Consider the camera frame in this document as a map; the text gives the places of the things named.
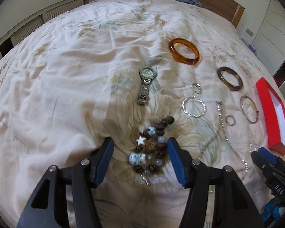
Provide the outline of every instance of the door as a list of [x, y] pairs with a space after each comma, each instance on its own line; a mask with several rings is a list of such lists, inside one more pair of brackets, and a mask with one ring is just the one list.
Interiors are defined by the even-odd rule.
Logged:
[[271, 0], [252, 45], [257, 50], [258, 59], [274, 76], [285, 61], [285, 10], [278, 0]]

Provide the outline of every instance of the silver wristwatch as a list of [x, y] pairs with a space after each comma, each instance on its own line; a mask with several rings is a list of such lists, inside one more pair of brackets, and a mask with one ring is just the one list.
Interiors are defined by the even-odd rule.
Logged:
[[138, 104], [145, 105], [149, 93], [149, 87], [151, 81], [156, 77], [156, 72], [151, 67], [143, 67], [140, 69], [139, 75], [142, 79], [142, 85], [140, 87]]

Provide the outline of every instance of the red box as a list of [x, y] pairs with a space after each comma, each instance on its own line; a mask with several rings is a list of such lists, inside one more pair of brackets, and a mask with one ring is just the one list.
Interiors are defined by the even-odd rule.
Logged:
[[265, 116], [268, 147], [285, 155], [285, 106], [272, 86], [260, 78], [256, 83]]

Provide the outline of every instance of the silver bolt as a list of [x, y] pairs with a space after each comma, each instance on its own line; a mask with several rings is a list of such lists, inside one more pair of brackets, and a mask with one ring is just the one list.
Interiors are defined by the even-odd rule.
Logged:
[[226, 165], [226, 166], [224, 167], [224, 169], [225, 169], [225, 171], [227, 171], [227, 172], [233, 171], [233, 168], [232, 168], [230, 165]]
[[193, 165], [199, 165], [201, 162], [200, 162], [198, 159], [193, 159], [193, 160], [191, 161], [191, 163], [192, 163]]
[[81, 165], [88, 165], [90, 163], [90, 161], [88, 159], [83, 159], [80, 164]]
[[55, 171], [55, 170], [57, 170], [57, 166], [51, 165], [51, 166], [49, 167], [49, 171], [50, 171], [50, 172]]

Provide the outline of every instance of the bed sheet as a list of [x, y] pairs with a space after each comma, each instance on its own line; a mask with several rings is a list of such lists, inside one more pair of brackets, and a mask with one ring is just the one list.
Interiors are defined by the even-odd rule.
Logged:
[[[174, 38], [197, 46], [198, 65], [174, 61], [168, 50]], [[154, 68], [157, 78], [146, 106], [139, 106], [143, 66]], [[240, 91], [230, 91], [219, 80], [221, 66], [240, 74]], [[177, 182], [169, 160], [150, 177], [150, 186], [128, 163], [139, 131], [166, 116], [175, 118], [166, 138], [175, 137], [193, 157], [205, 148], [201, 161], [208, 166], [231, 165], [243, 177], [244, 164], [232, 148], [243, 157], [248, 163], [243, 182], [261, 211], [271, 195], [251, 161], [254, 148], [249, 145], [255, 141], [258, 148], [268, 147], [255, 88], [262, 76], [280, 93], [233, 25], [197, 6], [173, 0], [97, 0], [57, 16], [0, 60], [0, 213], [15, 226], [50, 165], [73, 166], [110, 136], [116, 144], [113, 158], [104, 182], [93, 190], [103, 227], [178, 227], [188, 190]], [[197, 96], [207, 106], [198, 119], [181, 108], [183, 99], [193, 95], [192, 83], [202, 86]], [[242, 95], [260, 110], [254, 125], [242, 114]], [[235, 126], [226, 127], [232, 148], [219, 130], [217, 100], [224, 114], [236, 119]], [[249, 117], [255, 116], [253, 105], [247, 105]], [[210, 188], [205, 227], [210, 227], [213, 197]], [[73, 227], [71, 202], [68, 188]]]

